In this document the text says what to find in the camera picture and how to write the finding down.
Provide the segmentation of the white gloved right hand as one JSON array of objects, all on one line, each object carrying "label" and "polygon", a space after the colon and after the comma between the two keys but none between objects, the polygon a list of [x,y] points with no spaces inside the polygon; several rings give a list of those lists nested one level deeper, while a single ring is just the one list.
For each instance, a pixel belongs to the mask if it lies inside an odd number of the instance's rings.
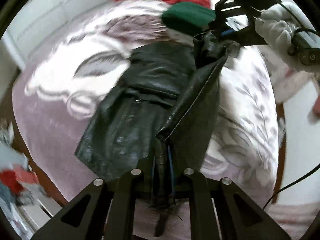
[{"label": "white gloved right hand", "polygon": [[300,63],[297,56],[290,56],[288,49],[295,27],[314,29],[304,12],[294,3],[284,2],[275,4],[261,12],[255,20],[255,31],[261,36],[272,50],[290,68],[307,71],[307,66]]}]

